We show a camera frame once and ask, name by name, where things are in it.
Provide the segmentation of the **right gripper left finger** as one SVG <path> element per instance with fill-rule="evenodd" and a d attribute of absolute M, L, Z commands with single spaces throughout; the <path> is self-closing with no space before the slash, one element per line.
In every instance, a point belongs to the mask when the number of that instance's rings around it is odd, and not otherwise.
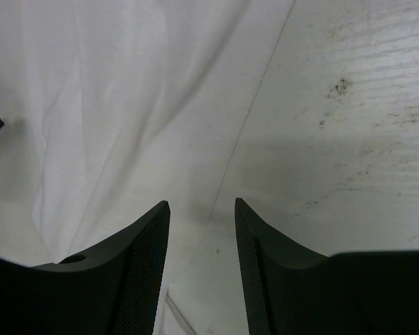
<path fill-rule="evenodd" d="M 60 263 L 0 258 L 0 334 L 151 334 L 166 261 L 170 208 Z"/>

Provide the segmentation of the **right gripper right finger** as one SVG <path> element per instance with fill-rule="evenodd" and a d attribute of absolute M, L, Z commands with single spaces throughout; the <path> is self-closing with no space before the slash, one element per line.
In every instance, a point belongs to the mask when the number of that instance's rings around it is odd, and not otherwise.
<path fill-rule="evenodd" d="M 241 198 L 235 231 L 250 334 L 419 334 L 419 251 L 324 256 Z"/>

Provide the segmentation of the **white tank top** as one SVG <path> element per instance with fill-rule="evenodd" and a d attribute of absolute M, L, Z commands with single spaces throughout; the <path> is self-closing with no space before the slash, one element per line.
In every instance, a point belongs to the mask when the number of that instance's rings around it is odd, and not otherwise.
<path fill-rule="evenodd" d="M 0 257 L 212 203 L 290 1 L 0 1 Z"/>

